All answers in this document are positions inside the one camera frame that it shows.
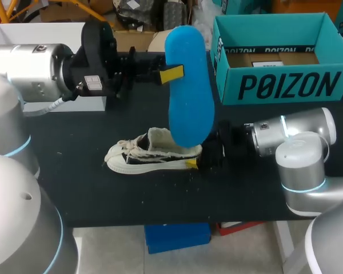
sneaker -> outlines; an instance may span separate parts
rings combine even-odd
[[[189,160],[197,159],[202,146],[184,148],[176,145],[166,128],[150,128],[134,140],[121,140],[110,148],[104,161],[122,174],[141,174],[154,170],[185,170]]]

shoelace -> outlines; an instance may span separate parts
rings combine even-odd
[[[104,161],[107,162],[110,158],[118,156],[122,153],[126,155],[131,155],[135,158],[144,156],[145,155],[145,150],[139,148],[137,145],[137,142],[144,136],[140,135],[134,140],[120,140],[117,142],[117,145],[121,146],[122,149],[119,151],[109,151],[107,155],[105,155]]]

shoe insole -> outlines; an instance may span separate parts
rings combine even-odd
[[[165,41],[167,65],[183,65],[184,76],[169,82],[169,127],[181,147],[201,144],[212,129],[214,101],[205,41],[191,26],[175,28]]]

black table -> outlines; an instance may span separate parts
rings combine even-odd
[[[343,176],[343,100],[327,103],[222,106],[214,90],[216,118],[233,124],[327,107],[337,143],[325,164]],[[218,221],[297,220],[286,204],[274,158],[230,170],[213,168],[122,175],[103,164],[108,149],[149,127],[167,127],[168,86],[139,84],[129,102],[107,112],[55,112],[28,118],[41,166],[40,185],[71,227]]]

blue led ring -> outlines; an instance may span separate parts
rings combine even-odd
[[[294,193],[308,193],[308,192],[312,192],[312,191],[315,191],[315,190],[318,190],[319,188],[321,188],[325,184],[325,181],[326,181],[326,178],[324,179],[324,181],[319,186],[311,188],[309,190],[291,190],[290,188],[285,187],[284,184],[282,184],[282,186],[283,186],[284,189],[286,189],[287,191],[290,191],[290,192],[294,192]]]
[[[56,210],[57,210],[57,213],[58,213],[59,221],[60,221],[60,223],[61,223],[61,237],[59,238],[59,243],[58,243],[58,248],[57,248],[56,254],[55,254],[55,256],[53,257],[51,263],[49,264],[49,266],[47,267],[47,269],[44,271],[43,274],[48,274],[48,273],[50,272],[52,266],[55,264],[55,262],[56,262],[56,260],[57,260],[57,257],[58,257],[58,254],[59,254],[59,251],[60,251],[61,245],[62,245],[62,240],[63,240],[63,223],[62,223],[61,215],[59,214],[57,208],[56,208]]]
[[[20,147],[18,147],[16,150],[13,150],[12,152],[9,152],[9,153],[5,154],[4,156],[6,156],[6,157],[12,157],[12,156],[14,156],[15,154],[18,154],[19,152],[21,152],[22,150],[24,150],[24,148],[26,148],[26,147],[29,145],[30,140],[31,140],[31,136],[29,135],[28,140],[27,140],[23,145],[21,145]]]

